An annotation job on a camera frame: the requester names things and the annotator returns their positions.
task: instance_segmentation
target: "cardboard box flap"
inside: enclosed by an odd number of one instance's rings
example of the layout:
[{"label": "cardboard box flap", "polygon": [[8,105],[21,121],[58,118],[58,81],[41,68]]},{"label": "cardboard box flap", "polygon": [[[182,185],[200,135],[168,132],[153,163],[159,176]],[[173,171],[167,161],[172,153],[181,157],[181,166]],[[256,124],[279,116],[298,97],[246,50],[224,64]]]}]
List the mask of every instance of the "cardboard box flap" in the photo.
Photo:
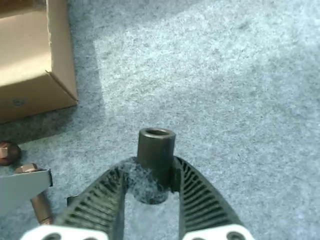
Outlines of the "cardboard box flap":
[{"label": "cardboard box flap", "polygon": [[68,6],[65,0],[46,0],[53,77],[75,100],[77,87]]}]

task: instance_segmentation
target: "ribbed gripper pad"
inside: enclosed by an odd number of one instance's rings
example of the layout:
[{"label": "ribbed gripper pad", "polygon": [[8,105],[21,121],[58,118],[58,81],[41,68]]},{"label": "ribbed gripper pad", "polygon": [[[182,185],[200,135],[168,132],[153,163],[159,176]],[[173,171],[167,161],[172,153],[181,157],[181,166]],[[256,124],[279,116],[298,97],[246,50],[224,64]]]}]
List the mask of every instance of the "ribbed gripper pad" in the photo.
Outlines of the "ribbed gripper pad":
[{"label": "ribbed gripper pad", "polygon": [[238,216],[205,177],[181,158],[175,159],[180,168],[180,239],[187,232],[240,224]]},{"label": "ribbed gripper pad", "polygon": [[125,179],[117,168],[108,170],[54,224],[103,231],[110,240],[123,239]]}]

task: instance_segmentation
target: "gray carpet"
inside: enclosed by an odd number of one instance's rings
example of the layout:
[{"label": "gray carpet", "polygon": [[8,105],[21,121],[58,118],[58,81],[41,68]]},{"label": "gray carpet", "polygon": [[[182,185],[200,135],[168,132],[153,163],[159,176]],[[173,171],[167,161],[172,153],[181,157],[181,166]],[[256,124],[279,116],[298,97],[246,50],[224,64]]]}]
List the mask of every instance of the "gray carpet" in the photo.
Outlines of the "gray carpet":
[{"label": "gray carpet", "polygon": [[[319,0],[71,0],[69,16],[78,107],[0,125],[22,163],[52,170],[55,214],[156,126],[257,240],[319,239]],[[128,196],[125,239],[178,239],[170,200]],[[26,201],[0,240],[36,225]]]}]

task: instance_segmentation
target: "copper bolt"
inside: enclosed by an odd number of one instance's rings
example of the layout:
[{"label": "copper bolt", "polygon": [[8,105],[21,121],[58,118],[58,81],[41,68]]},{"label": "copper bolt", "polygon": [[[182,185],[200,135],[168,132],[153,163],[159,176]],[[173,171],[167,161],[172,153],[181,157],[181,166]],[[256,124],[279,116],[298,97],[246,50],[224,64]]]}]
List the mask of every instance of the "copper bolt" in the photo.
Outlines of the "copper bolt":
[{"label": "copper bolt", "polygon": [[[25,164],[15,170],[16,174],[31,173],[38,170],[34,163]],[[53,223],[52,213],[48,201],[43,193],[38,194],[31,199],[31,204],[39,224],[47,225]]]},{"label": "copper bolt", "polygon": [[0,142],[0,165],[8,166],[20,159],[21,149],[9,141]]}]

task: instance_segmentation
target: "gray metal bracket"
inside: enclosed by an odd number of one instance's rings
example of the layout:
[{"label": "gray metal bracket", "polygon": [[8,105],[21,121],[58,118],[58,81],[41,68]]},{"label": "gray metal bracket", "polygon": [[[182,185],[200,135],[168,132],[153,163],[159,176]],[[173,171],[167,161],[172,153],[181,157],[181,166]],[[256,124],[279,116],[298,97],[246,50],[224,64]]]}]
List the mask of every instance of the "gray metal bracket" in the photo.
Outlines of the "gray metal bracket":
[{"label": "gray metal bracket", "polygon": [[52,186],[50,170],[0,176],[0,216]]}]

